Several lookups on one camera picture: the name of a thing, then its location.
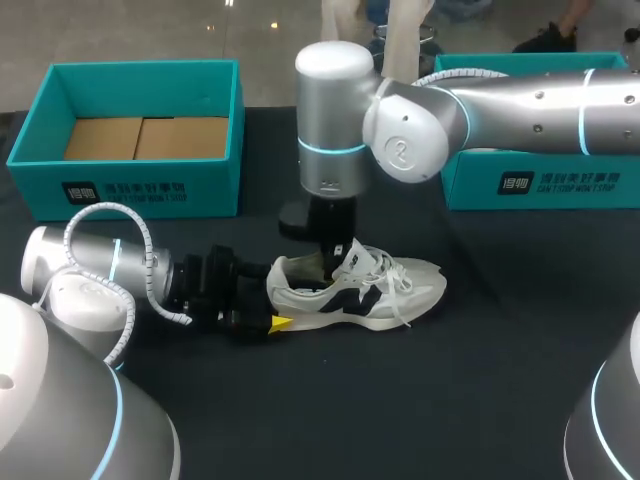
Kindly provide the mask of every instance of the box logo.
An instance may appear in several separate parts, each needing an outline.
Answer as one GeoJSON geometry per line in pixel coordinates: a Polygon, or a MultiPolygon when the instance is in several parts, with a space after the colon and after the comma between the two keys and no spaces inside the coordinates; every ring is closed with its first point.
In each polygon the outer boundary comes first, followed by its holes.
{"type": "Polygon", "coordinates": [[[71,205],[93,205],[100,201],[92,182],[62,182],[62,189],[71,205]]]}
{"type": "Polygon", "coordinates": [[[498,195],[526,195],[531,189],[534,172],[504,172],[498,186],[498,195]]]}

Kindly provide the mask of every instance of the white sneaker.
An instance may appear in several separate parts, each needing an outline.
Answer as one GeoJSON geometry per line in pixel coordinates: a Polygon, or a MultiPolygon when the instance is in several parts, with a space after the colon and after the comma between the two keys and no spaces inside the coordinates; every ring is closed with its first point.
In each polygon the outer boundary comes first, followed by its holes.
{"type": "Polygon", "coordinates": [[[376,331],[409,325],[438,303],[447,286],[437,265],[412,258],[394,259],[382,250],[363,247],[357,240],[333,272],[334,283],[329,287],[323,285],[322,265],[322,254],[316,253],[280,257],[271,267],[267,293],[278,314],[293,319],[288,330],[311,330],[339,322],[376,331]]]}

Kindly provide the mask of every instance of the black mount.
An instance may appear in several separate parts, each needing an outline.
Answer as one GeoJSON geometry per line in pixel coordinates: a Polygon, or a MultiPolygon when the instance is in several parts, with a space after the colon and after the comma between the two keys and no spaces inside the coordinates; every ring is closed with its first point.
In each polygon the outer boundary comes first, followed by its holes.
{"type": "Polygon", "coordinates": [[[351,248],[356,230],[356,209],[355,197],[325,199],[310,196],[306,202],[288,203],[280,210],[280,234],[291,240],[318,244],[328,279],[351,248]]]}
{"type": "Polygon", "coordinates": [[[244,262],[231,248],[214,245],[206,257],[187,255],[182,263],[174,264],[169,302],[174,310],[184,310],[191,316],[201,331],[266,336],[272,326],[268,299],[265,296],[263,308],[245,314],[238,310],[245,303],[238,298],[238,285],[242,278],[254,280],[264,294],[270,268],[244,262]]]}

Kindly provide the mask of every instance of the open cardboard box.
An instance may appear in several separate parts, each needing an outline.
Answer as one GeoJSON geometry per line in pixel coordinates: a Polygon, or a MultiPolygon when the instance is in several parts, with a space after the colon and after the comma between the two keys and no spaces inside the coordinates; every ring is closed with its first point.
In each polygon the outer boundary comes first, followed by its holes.
{"type": "Polygon", "coordinates": [[[39,221],[101,201],[143,218],[229,217],[243,140],[235,60],[55,64],[7,166],[39,221]]]}

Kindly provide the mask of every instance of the cable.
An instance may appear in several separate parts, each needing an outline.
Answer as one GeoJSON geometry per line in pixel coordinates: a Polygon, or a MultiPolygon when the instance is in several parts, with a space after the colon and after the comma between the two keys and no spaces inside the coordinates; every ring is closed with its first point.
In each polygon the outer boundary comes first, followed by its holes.
{"type": "Polygon", "coordinates": [[[451,70],[443,70],[442,72],[432,73],[426,77],[420,78],[413,82],[416,87],[426,87],[440,80],[448,78],[475,77],[475,78],[498,78],[507,77],[508,75],[493,70],[485,70],[484,68],[453,68],[451,70]]]}
{"type": "Polygon", "coordinates": [[[127,308],[127,318],[126,318],[124,330],[122,331],[122,335],[120,336],[120,339],[118,340],[118,343],[116,344],[116,346],[113,348],[111,353],[109,353],[109,355],[107,355],[107,357],[104,359],[104,362],[107,365],[112,365],[113,361],[120,356],[120,354],[124,350],[124,347],[127,345],[129,338],[131,337],[131,332],[133,331],[133,325],[135,322],[135,311],[136,311],[135,300],[133,299],[133,297],[128,291],[126,291],[124,288],[122,288],[120,285],[116,284],[115,282],[112,282],[111,280],[108,280],[107,278],[104,278],[95,273],[91,273],[86,270],[83,270],[82,267],[78,264],[78,261],[76,260],[76,258],[74,257],[73,252],[71,251],[71,234],[75,230],[80,220],[100,210],[115,210],[115,211],[124,213],[125,215],[129,216],[134,222],[136,222],[136,224],[138,225],[138,228],[140,228],[140,232],[142,233],[142,238],[144,240],[144,248],[145,248],[146,292],[147,292],[147,298],[149,299],[149,303],[151,304],[153,309],[161,317],[176,323],[180,323],[181,325],[189,325],[192,320],[189,316],[183,313],[172,313],[165,310],[160,306],[160,304],[158,303],[158,301],[154,296],[153,243],[151,241],[151,235],[149,233],[149,229],[147,228],[147,225],[144,223],[144,220],[140,217],[140,215],[138,215],[131,208],[121,205],[119,203],[114,203],[114,202],[101,202],[101,203],[96,203],[94,205],[90,205],[86,208],[83,208],[77,214],[75,214],[67,224],[67,228],[65,228],[63,238],[62,238],[62,242],[63,242],[62,244],[64,247],[64,253],[67,257],[67,260],[69,261],[69,264],[73,267],[73,271],[77,272],[78,274],[82,275],[85,278],[88,278],[89,280],[93,280],[95,282],[102,284],[109,290],[118,294],[125,302],[125,305],[127,308]]]}

